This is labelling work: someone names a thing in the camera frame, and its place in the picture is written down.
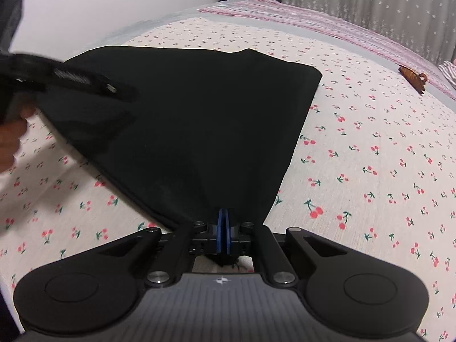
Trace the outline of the person left hand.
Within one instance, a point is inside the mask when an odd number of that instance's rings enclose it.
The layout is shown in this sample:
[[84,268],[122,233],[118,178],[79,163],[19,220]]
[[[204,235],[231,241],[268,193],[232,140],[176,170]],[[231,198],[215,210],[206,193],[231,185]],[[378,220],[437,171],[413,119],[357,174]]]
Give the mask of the person left hand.
[[1,125],[0,140],[0,171],[10,169],[15,163],[15,153],[20,147],[20,138],[27,132],[27,119],[34,115],[36,108],[26,104],[19,112],[19,118]]

